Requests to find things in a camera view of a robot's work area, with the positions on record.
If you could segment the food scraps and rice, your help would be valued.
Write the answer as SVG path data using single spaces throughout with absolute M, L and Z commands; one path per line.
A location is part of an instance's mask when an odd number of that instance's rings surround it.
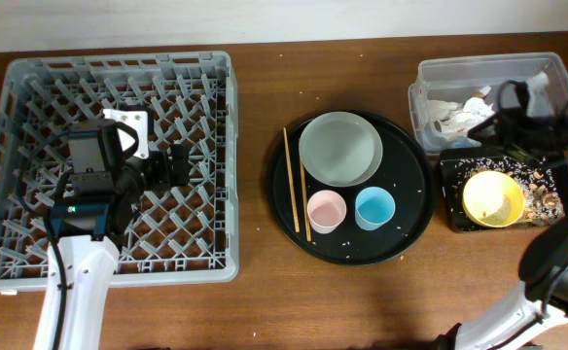
M 547 226 L 565 215 L 562 195 L 550 169 L 531 169 L 508 157 L 446 159 L 440 161 L 443 193 L 449 218 L 457 231 L 484 230 L 465 214 L 462 192 L 472 176 L 485 170 L 505 173 L 520 185 L 526 207 L 517 221 L 519 226 Z

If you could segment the yellow bowl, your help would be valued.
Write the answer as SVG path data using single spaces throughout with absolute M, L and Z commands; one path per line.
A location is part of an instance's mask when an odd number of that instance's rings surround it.
M 462 192 L 467 217 L 486 228 L 505 228 L 517 222 L 526 207 L 518 182 L 498 171 L 482 171 L 472 176 Z

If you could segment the white paper napkin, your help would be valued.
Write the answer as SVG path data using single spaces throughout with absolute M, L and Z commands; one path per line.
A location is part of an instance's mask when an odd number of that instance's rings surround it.
M 547 113 L 546 89 L 549 84 L 550 78 L 544 72 L 524 82 L 512 82 L 517 104 L 528 117 L 539 117 Z M 443 139 L 452 141 L 457 137 L 465 137 L 471 128 L 500 111 L 500 102 L 491 101 L 491 91 L 492 86 L 479 87 L 464 102 L 428 100 L 424 103 L 426 122 Z

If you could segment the wooden chopstick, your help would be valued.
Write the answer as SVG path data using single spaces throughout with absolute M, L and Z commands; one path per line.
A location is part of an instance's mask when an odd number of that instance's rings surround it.
M 286 160 L 286 170 L 287 170 L 289 193 L 290 193 L 291 206 L 292 206 L 294 229 L 295 229 L 296 233 L 300 233 L 300 221 L 299 221 L 299 215 L 298 215 L 298 209 L 297 209 L 295 184 L 294 184 L 294 177 L 293 177 L 293 172 L 292 172 L 292 163 L 291 163 L 291 157 L 290 157 L 287 128 L 283 127 L 282 132 L 283 132 L 284 153 L 285 153 L 285 160 Z
M 302 162 L 301 156 L 301 144 L 299 145 L 299 164 L 300 164 L 300 179 L 301 179 L 301 187 L 302 187 L 302 213 L 303 213 L 303 223 L 304 223 L 304 230 L 305 230 L 305 239 L 307 242 L 312 241 L 311 235 L 311 226 L 307 212 L 307 191 L 306 191 L 306 181 L 305 181 L 305 169 Z

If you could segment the pink cup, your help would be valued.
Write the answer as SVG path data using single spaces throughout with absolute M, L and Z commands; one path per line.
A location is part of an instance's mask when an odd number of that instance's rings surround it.
M 313 194 L 306 209 L 311 228 L 321 234 L 334 231 L 347 214 L 345 200 L 340 194 L 331 190 Z

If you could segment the grey round plate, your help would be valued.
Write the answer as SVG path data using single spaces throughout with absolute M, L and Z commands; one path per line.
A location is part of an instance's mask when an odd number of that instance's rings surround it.
M 299 154 L 305 170 L 318 182 L 337 188 L 369 180 L 383 158 L 377 129 L 351 112 L 329 112 L 302 131 Z

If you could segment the light blue cup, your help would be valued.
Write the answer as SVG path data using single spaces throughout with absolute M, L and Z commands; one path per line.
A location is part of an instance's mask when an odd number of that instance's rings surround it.
M 383 188 L 365 188 L 355 198 L 355 222 L 360 229 L 376 230 L 389 222 L 395 212 L 395 199 Z

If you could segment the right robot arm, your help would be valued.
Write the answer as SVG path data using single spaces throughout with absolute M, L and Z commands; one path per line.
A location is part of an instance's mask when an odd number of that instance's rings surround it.
M 552 168 L 568 152 L 568 100 L 554 115 L 532 117 L 541 81 L 514 82 L 518 100 L 471 128 L 484 148 L 533 168 Z M 539 234 L 518 267 L 518 284 L 477 319 L 457 323 L 431 344 L 434 349 L 521 349 L 552 328 L 568 324 L 568 214 Z

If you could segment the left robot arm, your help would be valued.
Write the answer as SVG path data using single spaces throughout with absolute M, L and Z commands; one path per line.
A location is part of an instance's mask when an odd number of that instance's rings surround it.
M 134 205 L 147 191 L 189 184 L 188 150 L 149 150 L 153 132 L 151 109 L 126 104 L 66 131 L 72 165 L 43 217 L 49 270 L 35 348 L 97 348 Z

